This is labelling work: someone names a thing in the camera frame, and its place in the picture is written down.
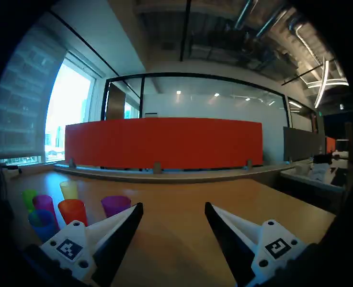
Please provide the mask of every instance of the translucent cup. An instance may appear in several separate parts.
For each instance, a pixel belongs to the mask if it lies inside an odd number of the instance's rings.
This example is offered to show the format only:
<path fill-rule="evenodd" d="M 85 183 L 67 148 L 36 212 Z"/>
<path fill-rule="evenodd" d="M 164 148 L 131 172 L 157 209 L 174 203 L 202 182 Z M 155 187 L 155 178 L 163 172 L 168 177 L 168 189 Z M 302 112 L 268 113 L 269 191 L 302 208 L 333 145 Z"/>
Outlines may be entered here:
<path fill-rule="evenodd" d="M 36 197 L 36 190 L 35 189 L 26 189 L 22 192 L 22 197 L 24 204 L 29 211 L 29 213 L 33 212 L 35 210 L 34 204 L 33 204 L 33 198 Z"/>
<path fill-rule="evenodd" d="M 51 198 L 51 196 L 46 194 L 37 195 L 36 197 L 33 198 L 33 204 L 36 210 L 47 210 L 51 212 L 51 214 L 54 217 L 57 228 L 59 230 L 58 220 L 55 215 L 53 199 Z"/>
<path fill-rule="evenodd" d="M 126 196 L 107 196 L 101 203 L 107 218 L 131 207 L 131 199 Z"/>
<path fill-rule="evenodd" d="M 66 224 L 78 220 L 87 226 L 86 208 L 82 200 L 65 199 L 58 204 L 58 208 Z"/>
<path fill-rule="evenodd" d="M 32 211 L 29 223 L 42 242 L 49 240 L 58 231 L 53 215 L 47 210 Z"/>
<path fill-rule="evenodd" d="M 59 185 L 64 199 L 78 199 L 78 187 L 76 181 L 68 180 L 61 182 Z"/>

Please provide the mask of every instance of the orange panel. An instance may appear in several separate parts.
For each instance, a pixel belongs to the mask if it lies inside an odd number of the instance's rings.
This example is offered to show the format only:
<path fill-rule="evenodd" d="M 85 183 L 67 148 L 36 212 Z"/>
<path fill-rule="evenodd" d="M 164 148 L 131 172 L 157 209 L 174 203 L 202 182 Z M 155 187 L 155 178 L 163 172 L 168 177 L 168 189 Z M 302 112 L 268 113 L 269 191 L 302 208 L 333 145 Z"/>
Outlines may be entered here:
<path fill-rule="evenodd" d="M 332 153 L 336 150 L 336 140 L 327 136 L 327 153 Z"/>
<path fill-rule="evenodd" d="M 115 168 L 215 168 L 262 164 L 262 124 L 143 118 L 66 126 L 66 160 Z"/>

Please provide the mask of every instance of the office desk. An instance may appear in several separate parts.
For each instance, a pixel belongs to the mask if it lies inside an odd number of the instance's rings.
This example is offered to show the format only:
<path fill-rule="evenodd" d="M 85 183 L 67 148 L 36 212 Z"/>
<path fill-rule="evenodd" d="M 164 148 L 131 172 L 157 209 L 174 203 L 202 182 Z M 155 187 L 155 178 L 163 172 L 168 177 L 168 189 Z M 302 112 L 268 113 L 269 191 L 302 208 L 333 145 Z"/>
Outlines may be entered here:
<path fill-rule="evenodd" d="M 275 219 L 306 243 L 318 242 L 334 215 L 250 179 L 199 184 L 138 184 L 68 176 L 54 171 L 12 179 L 9 199 L 14 234 L 23 248 L 37 237 L 27 222 L 20 195 L 26 188 L 63 200 L 59 183 L 78 181 L 89 224 L 105 218 L 100 200 L 126 195 L 143 202 L 144 215 L 115 276 L 113 286 L 235 286 L 235 280 L 204 214 L 210 201 L 261 224 Z"/>

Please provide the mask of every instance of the green cup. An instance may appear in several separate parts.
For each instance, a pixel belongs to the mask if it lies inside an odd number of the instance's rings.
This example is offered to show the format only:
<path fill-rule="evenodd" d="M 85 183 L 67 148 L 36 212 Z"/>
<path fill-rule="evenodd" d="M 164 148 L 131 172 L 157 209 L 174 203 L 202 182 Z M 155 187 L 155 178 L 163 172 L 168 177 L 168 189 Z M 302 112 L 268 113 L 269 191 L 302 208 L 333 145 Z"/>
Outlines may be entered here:
<path fill-rule="evenodd" d="M 35 189 L 26 189 L 22 192 L 23 201 L 29 213 L 35 210 L 33 198 L 36 197 L 36 195 Z"/>
<path fill-rule="evenodd" d="M 64 181 L 59 185 L 64 199 L 78 199 L 78 187 L 76 181 Z"/>

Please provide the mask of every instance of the pink cup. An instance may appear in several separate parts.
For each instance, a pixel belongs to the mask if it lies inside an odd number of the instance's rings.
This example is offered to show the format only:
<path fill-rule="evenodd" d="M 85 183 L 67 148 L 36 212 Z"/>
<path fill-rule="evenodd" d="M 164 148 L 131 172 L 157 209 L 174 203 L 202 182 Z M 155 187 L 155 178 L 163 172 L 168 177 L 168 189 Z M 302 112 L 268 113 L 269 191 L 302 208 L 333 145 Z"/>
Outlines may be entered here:
<path fill-rule="evenodd" d="M 131 199 L 126 196 L 107 196 L 101 203 L 107 218 L 131 207 Z"/>
<path fill-rule="evenodd" d="M 36 197 L 33 198 L 33 205 L 36 210 L 47 210 L 51 212 L 51 214 L 54 216 L 55 223 L 59 230 L 58 220 L 57 220 L 57 217 L 55 216 L 53 199 L 51 198 L 51 196 L 46 194 L 37 195 Z"/>

